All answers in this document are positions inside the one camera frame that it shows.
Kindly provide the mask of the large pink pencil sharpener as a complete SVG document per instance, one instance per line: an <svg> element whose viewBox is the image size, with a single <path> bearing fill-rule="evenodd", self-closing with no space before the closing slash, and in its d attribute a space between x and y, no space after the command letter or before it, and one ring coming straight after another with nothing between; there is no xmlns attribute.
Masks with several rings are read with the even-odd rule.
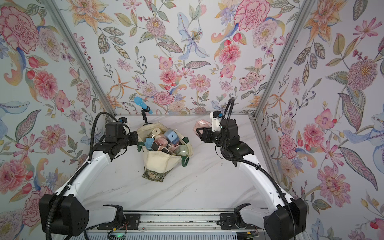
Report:
<svg viewBox="0 0 384 240"><path fill-rule="evenodd" d="M199 134L203 134L203 130L198 130L199 128L211 128L212 127L212 124L206 120L198 120L196 121L195 125L194 125L194 132L196 133L197 136L199 136Z"/></svg>

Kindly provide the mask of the mint green pencil sharpener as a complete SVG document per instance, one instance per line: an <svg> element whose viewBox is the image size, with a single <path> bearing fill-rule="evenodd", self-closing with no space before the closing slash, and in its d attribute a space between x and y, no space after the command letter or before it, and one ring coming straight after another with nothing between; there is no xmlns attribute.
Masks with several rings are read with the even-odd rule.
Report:
<svg viewBox="0 0 384 240"><path fill-rule="evenodd" d="M187 145L179 145L175 153L177 156L187 157L189 155L189 148Z"/></svg>

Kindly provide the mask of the small pink pencil sharpener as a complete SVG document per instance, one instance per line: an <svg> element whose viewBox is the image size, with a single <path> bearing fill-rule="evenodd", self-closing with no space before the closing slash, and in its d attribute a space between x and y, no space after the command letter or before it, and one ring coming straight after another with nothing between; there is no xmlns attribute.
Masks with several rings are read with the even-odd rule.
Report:
<svg viewBox="0 0 384 240"><path fill-rule="evenodd" d="M160 147L167 147L169 141L164 135L157 135L155 136L155 143Z"/></svg>

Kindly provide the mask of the cream green tote bag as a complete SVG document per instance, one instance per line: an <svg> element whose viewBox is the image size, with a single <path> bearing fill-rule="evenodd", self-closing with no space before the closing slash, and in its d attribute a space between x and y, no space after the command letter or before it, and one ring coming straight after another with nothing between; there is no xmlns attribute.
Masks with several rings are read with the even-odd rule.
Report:
<svg viewBox="0 0 384 240"><path fill-rule="evenodd" d="M190 157L193 155L193 147L188 137L183 136L177 130L174 130L179 138L179 145L187 145L189 148L189 155L187 157L177 156L175 151L179 145L168 144L167 147L160 147L156 143L152 145L152 151L146 149L145 140L149 137L149 133L155 129L160 128L162 135L167 130L174 130L166 127L161 123L148 124L140 127L137 130L138 133L138 151L142 153L144 163L143 178L153 182L163 182L166 175L178 164L186 167L189 163Z"/></svg>

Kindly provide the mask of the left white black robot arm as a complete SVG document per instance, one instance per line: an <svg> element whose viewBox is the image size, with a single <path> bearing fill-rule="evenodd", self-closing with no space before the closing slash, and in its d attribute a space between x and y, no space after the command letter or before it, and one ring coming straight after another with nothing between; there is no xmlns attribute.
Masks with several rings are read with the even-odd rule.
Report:
<svg viewBox="0 0 384 240"><path fill-rule="evenodd" d="M126 123L106 124L106 134L97 143L90 143L89 156L74 175L55 193L45 194L40 199L42 229L47 240L51 240L53 235L76 237L102 224L113 229L124 225L126 217L122 206L106 204L88 209L84 199L102 171L121 156L121 151L138 143L137 132L130 131Z"/></svg>

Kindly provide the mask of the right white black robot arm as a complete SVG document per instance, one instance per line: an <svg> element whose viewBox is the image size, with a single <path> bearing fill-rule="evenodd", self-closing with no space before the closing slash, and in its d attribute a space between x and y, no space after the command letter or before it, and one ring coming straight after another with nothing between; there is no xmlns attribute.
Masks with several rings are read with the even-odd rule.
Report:
<svg viewBox="0 0 384 240"><path fill-rule="evenodd" d="M221 215L221 226L245 230L251 226L263 229L272 240L291 240L306 229L307 206L294 199L263 168L254 151L240 140L235 120L215 118L212 123L199 120L194 131L204 143L213 143L222 157L242 171L266 203L266 209L244 203L230 215Z"/></svg>

